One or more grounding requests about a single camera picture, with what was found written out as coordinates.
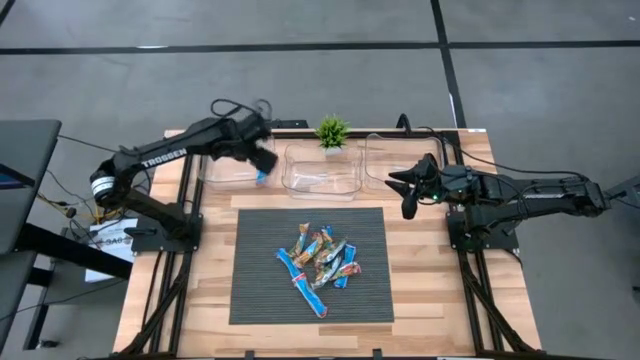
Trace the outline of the grey woven placemat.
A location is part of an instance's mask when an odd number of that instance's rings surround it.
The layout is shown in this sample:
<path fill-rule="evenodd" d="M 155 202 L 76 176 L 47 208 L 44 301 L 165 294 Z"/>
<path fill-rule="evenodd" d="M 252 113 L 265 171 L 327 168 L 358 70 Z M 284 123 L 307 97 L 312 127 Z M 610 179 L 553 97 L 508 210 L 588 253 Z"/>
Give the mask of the grey woven placemat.
<path fill-rule="evenodd" d="M 328 314 L 320 318 L 303 298 L 279 249 L 291 249 L 299 226 L 311 234 L 329 225 L 332 238 L 356 248 L 362 272 L 343 289 L 316 291 Z M 394 320 L 384 214 L 381 208 L 241 210 L 231 287 L 229 322 L 248 324 L 386 323 Z"/>

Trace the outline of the silver green granola bar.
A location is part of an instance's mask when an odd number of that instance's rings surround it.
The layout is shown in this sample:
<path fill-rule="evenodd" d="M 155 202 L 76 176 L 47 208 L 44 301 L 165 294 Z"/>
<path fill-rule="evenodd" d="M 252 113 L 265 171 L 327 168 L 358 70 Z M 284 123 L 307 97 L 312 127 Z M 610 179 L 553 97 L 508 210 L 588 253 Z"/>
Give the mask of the silver green granola bar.
<path fill-rule="evenodd" d="M 311 284 L 313 289 L 323 287 L 338 271 L 342 262 L 342 257 L 338 255 L 330 263 L 327 263 L 317 274 L 315 281 Z"/>
<path fill-rule="evenodd" d="M 321 267 L 321 266 L 323 266 L 325 264 L 328 264 L 328 263 L 332 262 L 340 254 L 340 252 L 343 250 L 343 248 L 345 247 L 346 243 L 347 243 L 346 240 L 342 240 L 342 241 L 340 241 L 338 243 L 332 243 L 327 248 L 321 250 L 314 257 L 314 265 L 316 267 Z"/>

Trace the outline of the grey stand leg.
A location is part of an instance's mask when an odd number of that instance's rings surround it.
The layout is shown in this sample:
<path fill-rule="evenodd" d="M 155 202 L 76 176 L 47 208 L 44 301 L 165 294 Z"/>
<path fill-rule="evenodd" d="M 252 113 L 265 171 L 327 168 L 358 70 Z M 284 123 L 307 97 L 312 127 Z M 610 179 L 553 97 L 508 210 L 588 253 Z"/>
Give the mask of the grey stand leg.
<path fill-rule="evenodd" d="M 611 200 L 619 200 L 621 203 L 640 208 L 640 174 L 606 190 L 606 196 Z"/>

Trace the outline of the dark device blue screen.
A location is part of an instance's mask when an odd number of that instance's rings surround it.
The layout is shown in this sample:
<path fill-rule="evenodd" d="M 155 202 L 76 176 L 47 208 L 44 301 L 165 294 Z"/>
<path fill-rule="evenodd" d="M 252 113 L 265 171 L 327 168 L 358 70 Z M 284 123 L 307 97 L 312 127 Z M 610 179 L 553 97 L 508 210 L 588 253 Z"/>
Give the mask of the dark device blue screen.
<path fill-rule="evenodd" d="M 0 164 L 0 190 L 33 188 L 35 180 L 4 164 Z"/>

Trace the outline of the blue snack bar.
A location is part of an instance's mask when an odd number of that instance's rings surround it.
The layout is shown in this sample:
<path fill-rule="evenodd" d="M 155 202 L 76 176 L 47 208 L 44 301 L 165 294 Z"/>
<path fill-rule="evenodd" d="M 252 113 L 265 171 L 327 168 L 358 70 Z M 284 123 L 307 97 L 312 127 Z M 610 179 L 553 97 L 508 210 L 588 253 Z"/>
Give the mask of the blue snack bar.
<path fill-rule="evenodd" d="M 307 304 L 310 306 L 314 314 L 322 319 L 328 314 L 328 308 L 322 300 L 316 295 L 311 285 L 308 283 L 306 275 L 300 274 L 292 279 L 295 287 L 301 293 Z"/>

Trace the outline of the grey desk top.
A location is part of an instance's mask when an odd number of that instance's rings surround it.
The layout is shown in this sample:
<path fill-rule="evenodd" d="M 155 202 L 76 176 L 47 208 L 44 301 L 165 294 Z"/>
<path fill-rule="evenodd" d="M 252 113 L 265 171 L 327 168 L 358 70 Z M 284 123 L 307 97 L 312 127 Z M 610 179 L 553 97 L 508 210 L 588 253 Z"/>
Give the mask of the grey desk top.
<path fill-rule="evenodd" d="M 0 120 L 0 164 L 35 180 L 33 188 L 0 190 L 0 255 L 12 251 L 26 223 L 60 129 L 59 120 Z"/>
<path fill-rule="evenodd" d="M 30 251 L 0 255 L 0 353 L 35 261 L 36 254 Z"/>

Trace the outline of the clear plastic container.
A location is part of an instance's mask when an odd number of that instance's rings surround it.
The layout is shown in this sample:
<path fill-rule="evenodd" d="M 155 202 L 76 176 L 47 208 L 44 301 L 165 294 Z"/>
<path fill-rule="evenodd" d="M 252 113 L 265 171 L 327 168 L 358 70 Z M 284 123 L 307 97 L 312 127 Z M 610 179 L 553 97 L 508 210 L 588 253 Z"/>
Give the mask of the clear plastic container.
<path fill-rule="evenodd" d="M 352 201 L 362 189 L 363 155 L 359 148 L 325 150 L 316 145 L 285 148 L 282 186 L 297 199 Z"/>
<path fill-rule="evenodd" d="M 253 189 L 269 187 L 273 183 L 275 172 L 268 174 L 268 182 L 264 186 L 256 185 L 257 169 L 249 162 L 239 162 L 229 157 L 212 160 L 204 156 L 205 162 L 199 166 L 198 177 L 209 188 L 220 191 Z"/>
<path fill-rule="evenodd" d="M 444 157 L 442 143 L 433 138 L 386 138 L 370 134 L 364 141 L 364 185 L 368 191 L 393 191 L 384 183 L 390 172 L 411 169 L 426 153 L 431 153 L 439 166 Z"/>

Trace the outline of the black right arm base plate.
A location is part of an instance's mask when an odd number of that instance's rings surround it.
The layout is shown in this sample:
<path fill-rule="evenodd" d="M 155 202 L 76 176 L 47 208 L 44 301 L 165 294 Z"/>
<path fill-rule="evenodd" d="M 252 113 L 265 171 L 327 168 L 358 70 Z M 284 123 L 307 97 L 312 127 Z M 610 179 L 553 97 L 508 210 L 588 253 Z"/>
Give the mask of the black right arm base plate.
<path fill-rule="evenodd" d="M 477 252 L 486 249 L 514 250 L 519 243 L 510 223 L 501 223 L 494 228 L 467 230 L 463 212 L 446 214 L 450 245 L 453 249 Z"/>

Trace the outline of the white paper sheet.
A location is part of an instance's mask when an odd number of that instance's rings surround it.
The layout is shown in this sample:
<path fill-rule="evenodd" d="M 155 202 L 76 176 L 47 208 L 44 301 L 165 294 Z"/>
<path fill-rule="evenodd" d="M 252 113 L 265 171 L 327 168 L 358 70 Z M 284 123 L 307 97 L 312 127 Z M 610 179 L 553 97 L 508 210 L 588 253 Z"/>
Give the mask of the white paper sheet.
<path fill-rule="evenodd" d="M 138 223 L 135 218 L 107 221 L 101 225 L 92 225 L 90 233 L 93 234 L 89 245 L 110 255 L 132 263 L 134 252 L 132 250 L 133 237 L 127 234 L 125 228 L 134 228 Z"/>

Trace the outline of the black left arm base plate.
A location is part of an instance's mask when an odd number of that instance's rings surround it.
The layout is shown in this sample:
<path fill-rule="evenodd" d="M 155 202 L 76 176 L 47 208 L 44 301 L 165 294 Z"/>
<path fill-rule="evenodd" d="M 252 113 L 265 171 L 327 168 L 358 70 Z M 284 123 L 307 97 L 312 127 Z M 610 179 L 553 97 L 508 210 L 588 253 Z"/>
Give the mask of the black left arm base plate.
<path fill-rule="evenodd" d="M 199 248 L 203 228 L 203 216 L 190 218 L 186 223 L 186 234 L 175 235 L 166 230 L 159 221 L 140 216 L 135 226 L 126 226 L 124 232 L 133 238 L 133 252 L 165 251 L 185 253 Z"/>

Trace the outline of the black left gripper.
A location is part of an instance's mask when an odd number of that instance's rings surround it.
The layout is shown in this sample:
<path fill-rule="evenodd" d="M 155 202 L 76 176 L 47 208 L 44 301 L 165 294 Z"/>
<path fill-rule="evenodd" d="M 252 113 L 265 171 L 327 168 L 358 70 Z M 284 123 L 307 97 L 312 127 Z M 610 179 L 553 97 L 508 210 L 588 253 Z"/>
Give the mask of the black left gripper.
<path fill-rule="evenodd" d="M 223 156 L 239 162 L 249 160 L 258 171 L 270 174 L 277 165 L 278 155 L 268 150 L 267 143 L 272 136 L 268 122 L 259 114 L 228 121 L 230 139 Z"/>

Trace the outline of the small green potted plant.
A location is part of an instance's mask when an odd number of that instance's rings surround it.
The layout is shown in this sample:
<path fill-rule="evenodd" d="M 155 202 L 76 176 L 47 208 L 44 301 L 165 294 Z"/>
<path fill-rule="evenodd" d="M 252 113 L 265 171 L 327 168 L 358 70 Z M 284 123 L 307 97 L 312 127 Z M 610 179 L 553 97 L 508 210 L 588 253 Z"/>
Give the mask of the small green potted plant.
<path fill-rule="evenodd" d="M 345 145 L 348 132 L 349 123 L 335 114 L 326 115 L 315 130 L 320 147 L 327 156 L 343 152 L 342 147 Z"/>

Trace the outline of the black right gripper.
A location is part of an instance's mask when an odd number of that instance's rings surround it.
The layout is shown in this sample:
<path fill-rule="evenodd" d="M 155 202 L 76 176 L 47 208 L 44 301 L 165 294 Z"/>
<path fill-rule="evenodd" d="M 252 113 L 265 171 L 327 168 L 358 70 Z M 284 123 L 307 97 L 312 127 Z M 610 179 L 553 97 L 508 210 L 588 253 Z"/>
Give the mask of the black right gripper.
<path fill-rule="evenodd" d="M 475 203 L 480 192 L 477 172 L 461 165 L 440 169 L 431 154 L 426 154 L 414 168 L 390 172 L 389 177 L 397 181 L 384 183 L 402 197 L 401 212 L 406 220 L 415 217 L 418 200 L 466 205 Z"/>

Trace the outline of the black desk frame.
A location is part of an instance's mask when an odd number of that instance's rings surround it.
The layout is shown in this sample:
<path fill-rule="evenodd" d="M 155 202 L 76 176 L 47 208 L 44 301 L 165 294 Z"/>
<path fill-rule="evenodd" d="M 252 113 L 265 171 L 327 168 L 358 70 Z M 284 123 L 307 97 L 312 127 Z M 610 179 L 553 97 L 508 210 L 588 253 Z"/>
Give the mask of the black desk frame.
<path fill-rule="evenodd" d="M 22 227 L 12 251 L 45 255 L 122 280 L 129 279 L 132 269 L 130 262 L 30 223 Z M 33 268 L 27 277 L 27 283 L 43 287 L 44 294 L 35 305 L 34 315 L 23 345 L 24 350 L 34 350 L 38 347 L 49 310 L 49 305 L 45 304 L 44 299 L 48 288 L 51 287 L 53 276 L 53 270 Z"/>

